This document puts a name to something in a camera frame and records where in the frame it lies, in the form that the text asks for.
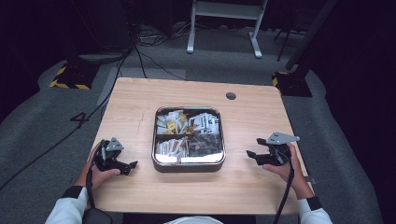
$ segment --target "table top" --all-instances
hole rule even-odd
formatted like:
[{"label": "table top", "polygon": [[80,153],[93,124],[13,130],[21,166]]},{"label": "table top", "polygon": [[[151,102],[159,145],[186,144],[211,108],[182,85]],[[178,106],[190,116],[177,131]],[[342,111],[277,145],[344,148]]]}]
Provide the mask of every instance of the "table top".
[{"label": "table top", "polygon": [[[234,100],[227,92],[236,95]],[[160,173],[151,159],[155,113],[162,106],[211,106],[221,115],[226,159],[215,173]],[[95,205],[110,212],[177,214],[275,214],[286,183],[263,170],[246,150],[273,132],[293,135],[275,87],[121,77],[111,94],[94,144],[117,137],[119,161],[138,161],[129,175],[107,181]],[[282,214],[298,214],[293,190]]]}]

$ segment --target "rectangular container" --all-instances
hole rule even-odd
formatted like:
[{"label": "rectangular container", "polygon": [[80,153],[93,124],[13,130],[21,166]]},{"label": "rectangular container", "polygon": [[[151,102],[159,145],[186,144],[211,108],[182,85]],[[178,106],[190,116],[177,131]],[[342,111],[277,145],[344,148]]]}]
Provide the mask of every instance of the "rectangular container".
[{"label": "rectangular container", "polygon": [[206,106],[159,108],[151,158],[162,173],[218,171],[225,160],[219,111]]}]

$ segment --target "person's right hand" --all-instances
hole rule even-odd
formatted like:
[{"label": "person's right hand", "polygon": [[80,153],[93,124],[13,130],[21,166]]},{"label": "person's right hand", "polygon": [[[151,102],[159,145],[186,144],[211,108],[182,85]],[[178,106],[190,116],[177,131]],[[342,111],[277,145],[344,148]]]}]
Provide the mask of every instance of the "person's right hand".
[{"label": "person's right hand", "polygon": [[[294,168],[294,178],[291,182],[291,187],[296,192],[297,199],[311,198],[314,196],[314,192],[305,181],[303,170],[301,169],[301,164],[297,157],[296,148],[294,147],[293,144],[290,143],[288,143],[288,147],[291,154],[291,158],[290,158],[291,164],[293,165]],[[289,173],[290,173],[289,163],[281,166],[264,164],[262,168],[269,172],[279,175],[285,182],[288,182]]]}]

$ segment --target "white sleeve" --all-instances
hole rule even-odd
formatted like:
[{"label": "white sleeve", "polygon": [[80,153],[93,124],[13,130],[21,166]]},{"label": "white sleeve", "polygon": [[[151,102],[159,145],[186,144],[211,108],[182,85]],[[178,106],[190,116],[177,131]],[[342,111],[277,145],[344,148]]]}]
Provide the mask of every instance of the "white sleeve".
[{"label": "white sleeve", "polygon": [[329,215],[323,210],[319,198],[298,200],[302,224],[331,224]]},{"label": "white sleeve", "polygon": [[62,198],[56,201],[55,207],[47,218],[46,224],[76,224],[82,223],[82,216],[87,208],[87,189],[73,186],[64,192]]}]

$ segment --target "person's right arm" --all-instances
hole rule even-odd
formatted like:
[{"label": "person's right arm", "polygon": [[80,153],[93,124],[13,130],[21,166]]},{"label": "person's right arm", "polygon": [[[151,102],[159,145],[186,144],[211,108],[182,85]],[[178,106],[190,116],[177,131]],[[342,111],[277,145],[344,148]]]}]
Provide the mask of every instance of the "person's right arm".
[{"label": "person's right arm", "polygon": [[[300,209],[302,224],[328,224],[332,223],[329,215],[323,210],[318,196],[315,196],[308,183],[305,181],[300,161],[297,158],[297,152],[292,144],[288,144],[291,153],[291,164],[294,168],[294,178],[291,187],[297,196],[297,203]],[[274,166],[264,164],[262,167],[269,172],[279,175],[284,181],[288,181],[290,165]]]}]

